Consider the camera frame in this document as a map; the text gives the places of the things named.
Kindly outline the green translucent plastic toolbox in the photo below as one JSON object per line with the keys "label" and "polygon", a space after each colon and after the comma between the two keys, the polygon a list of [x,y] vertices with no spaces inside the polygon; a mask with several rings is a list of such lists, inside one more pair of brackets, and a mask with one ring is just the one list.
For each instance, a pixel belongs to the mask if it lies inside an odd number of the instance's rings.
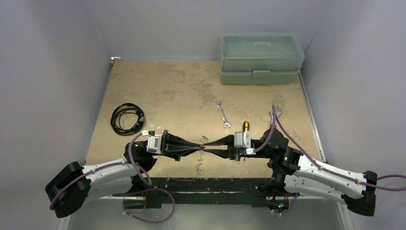
{"label": "green translucent plastic toolbox", "polygon": [[223,85],[287,84],[298,76],[304,59],[294,33],[228,33],[218,45]]}

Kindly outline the small silver open-end wrench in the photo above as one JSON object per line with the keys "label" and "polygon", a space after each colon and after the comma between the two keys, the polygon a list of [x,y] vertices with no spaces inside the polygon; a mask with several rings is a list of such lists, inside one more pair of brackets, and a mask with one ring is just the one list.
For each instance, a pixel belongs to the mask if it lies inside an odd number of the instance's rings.
{"label": "small silver open-end wrench", "polygon": [[225,113],[224,113],[224,110],[223,110],[223,108],[222,108],[222,102],[221,101],[215,101],[214,102],[216,105],[217,105],[217,107],[219,108],[219,111],[220,111],[220,114],[221,114],[221,116],[222,116],[222,119],[223,119],[223,126],[224,126],[224,128],[226,128],[226,127],[228,127],[228,128],[230,128],[231,127],[231,123],[227,120],[227,118],[226,118],[226,115],[225,115]]}

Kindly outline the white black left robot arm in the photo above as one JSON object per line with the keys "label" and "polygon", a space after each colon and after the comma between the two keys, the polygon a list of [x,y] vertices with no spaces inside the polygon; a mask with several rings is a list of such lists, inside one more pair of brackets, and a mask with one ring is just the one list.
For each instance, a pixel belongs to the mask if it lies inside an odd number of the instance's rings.
{"label": "white black left robot arm", "polygon": [[124,150],[124,157],[97,165],[81,166],[77,161],[66,165],[46,186],[49,209],[58,218],[67,217],[84,204],[104,196],[146,196],[157,188],[148,171],[157,162],[155,155],[179,161],[204,146],[186,141],[165,131],[156,135],[144,130],[137,134]]}

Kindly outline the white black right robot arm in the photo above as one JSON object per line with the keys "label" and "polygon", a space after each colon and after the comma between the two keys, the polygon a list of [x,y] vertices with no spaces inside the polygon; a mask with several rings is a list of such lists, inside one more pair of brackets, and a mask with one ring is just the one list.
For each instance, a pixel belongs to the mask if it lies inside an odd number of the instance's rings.
{"label": "white black right robot arm", "polygon": [[239,161],[242,157],[269,159],[272,169],[269,184],[263,188],[273,196],[309,194],[330,198],[363,216],[373,216],[376,207],[377,174],[349,172],[305,156],[289,147],[289,140],[278,129],[269,129],[260,139],[251,139],[249,132],[235,132],[205,146],[209,153]]}

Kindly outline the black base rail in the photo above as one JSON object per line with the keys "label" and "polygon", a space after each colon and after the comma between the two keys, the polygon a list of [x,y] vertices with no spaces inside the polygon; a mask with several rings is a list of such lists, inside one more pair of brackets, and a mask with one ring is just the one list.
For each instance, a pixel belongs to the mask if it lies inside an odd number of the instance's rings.
{"label": "black base rail", "polygon": [[123,196],[144,196],[147,208],[163,204],[250,205],[266,207],[276,196],[268,178],[152,178],[152,185],[133,180]]}

